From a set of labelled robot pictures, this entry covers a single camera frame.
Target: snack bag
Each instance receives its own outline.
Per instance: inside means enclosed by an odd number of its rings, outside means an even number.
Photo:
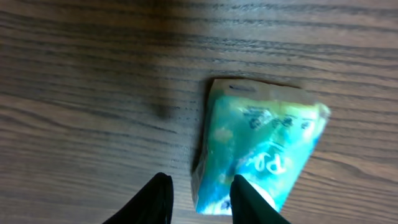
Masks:
[[[229,190],[241,174],[279,212],[329,115],[327,106],[298,88],[215,80],[192,177],[196,211],[231,215]]]

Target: plastic packet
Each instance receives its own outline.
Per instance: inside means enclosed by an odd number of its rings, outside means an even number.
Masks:
[[[241,174],[279,212],[329,115],[327,106],[298,88],[215,80],[192,176],[196,211],[231,215],[229,191],[234,175]]]

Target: wooden table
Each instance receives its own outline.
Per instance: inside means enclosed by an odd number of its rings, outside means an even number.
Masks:
[[[0,0],[0,223],[101,223],[155,173],[174,223],[213,77],[299,82],[333,110],[282,211],[398,222],[396,0]]]

